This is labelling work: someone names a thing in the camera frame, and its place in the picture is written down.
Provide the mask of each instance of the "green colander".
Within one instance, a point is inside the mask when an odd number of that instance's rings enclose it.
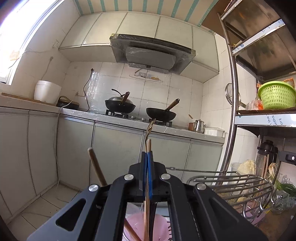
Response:
[[[270,81],[261,85],[258,96],[265,110],[295,107],[296,90],[282,81]]]

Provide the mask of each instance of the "frying pan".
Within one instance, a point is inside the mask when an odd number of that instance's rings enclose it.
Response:
[[[124,95],[111,97],[109,100],[105,100],[105,105],[108,110],[119,113],[131,113],[135,109],[135,105],[128,99],[130,92],[126,92]]]
[[[173,103],[171,103],[168,108],[165,110],[163,109],[157,109],[157,108],[146,108],[147,115],[151,119],[156,119],[157,121],[171,121],[176,117],[176,113],[170,111],[171,108],[173,108],[175,105],[179,103],[180,99],[174,100]]]

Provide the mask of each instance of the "wire basket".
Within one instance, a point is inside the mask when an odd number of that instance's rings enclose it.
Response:
[[[266,179],[255,175],[241,175],[238,172],[215,172],[177,169],[169,170],[199,172],[199,176],[189,178],[186,184],[204,183],[232,206],[238,213],[250,222],[254,221],[263,211],[270,200],[273,185]]]
[[[282,81],[270,81],[261,85],[258,96],[265,110],[295,107],[296,90]]]

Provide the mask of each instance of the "tiled floor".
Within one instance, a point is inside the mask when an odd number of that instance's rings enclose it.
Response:
[[[61,184],[57,189],[54,186],[30,204],[7,226],[16,239],[25,241],[31,233],[70,202],[77,193]]]

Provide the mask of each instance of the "strainer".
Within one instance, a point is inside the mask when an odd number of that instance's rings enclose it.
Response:
[[[232,105],[232,84],[231,83],[228,83],[225,87],[225,97],[228,103]],[[246,105],[241,102],[240,94],[239,94],[239,106],[246,108]]]

